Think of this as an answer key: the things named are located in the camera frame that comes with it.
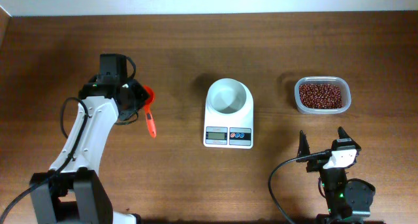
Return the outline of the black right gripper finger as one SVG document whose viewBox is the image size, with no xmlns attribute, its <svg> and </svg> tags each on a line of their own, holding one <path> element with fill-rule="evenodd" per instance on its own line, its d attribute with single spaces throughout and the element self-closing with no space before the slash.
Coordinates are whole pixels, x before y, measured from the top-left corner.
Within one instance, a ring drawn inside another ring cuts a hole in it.
<svg viewBox="0 0 418 224">
<path fill-rule="evenodd" d="M 351 140 L 351 137 L 346 133 L 343 127 L 338 128 L 339 140 Z"/>
<path fill-rule="evenodd" d="M 308 155 L 310 155 L 310 147 L 308 144 L 308 140 L 304 131 L 300 130 L 299 146 L 298 146 L 298 151 L 297 151 L 297 162 L 306 162 L 307 159 L 304 159 L 304 157 Z"/>
</svg>

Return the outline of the orange measuring scoop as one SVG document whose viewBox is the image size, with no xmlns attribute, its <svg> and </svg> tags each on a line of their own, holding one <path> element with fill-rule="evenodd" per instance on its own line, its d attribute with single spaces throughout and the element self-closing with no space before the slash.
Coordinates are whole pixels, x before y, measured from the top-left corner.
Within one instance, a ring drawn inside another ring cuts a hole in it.
<svg viewBox="0 0 418 224">
<path fill-rule="evenodd" d="M 144 105 L 144 113 L 146 118 L 146 123 L 148 127 L 148 132 L 152 138 L 155 138 L 157 136 L 156 126 L 154 122 L 154 118 L 151 111 L 151 105 L 155 100 L 155 93 L 153 92 L 152 88 L 149 86 L 144 86 L 144 89 L 148 93 L 149 97 L 146 100 L 146 104 Z"/>
</svg>

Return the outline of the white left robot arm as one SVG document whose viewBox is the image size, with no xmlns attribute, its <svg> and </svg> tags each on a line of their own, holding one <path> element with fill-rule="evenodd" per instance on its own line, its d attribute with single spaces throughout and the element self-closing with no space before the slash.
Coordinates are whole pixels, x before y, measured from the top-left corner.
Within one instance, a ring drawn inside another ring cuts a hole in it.
<svg viewBox="0 0 418 224">
<path fill-rule="evenodd" d="M 141 223 L 138 214 L 121 214 L 99 180 L 107 138 L 115 125 L 135 122 L 149 94 L 128 74 L 133 60 L 102 54 L 99 72 L 75 101 L 78 113 L 66 143 L 48 172 L 32 175 L 30 193 L 38 223 Z"/>
</svg>

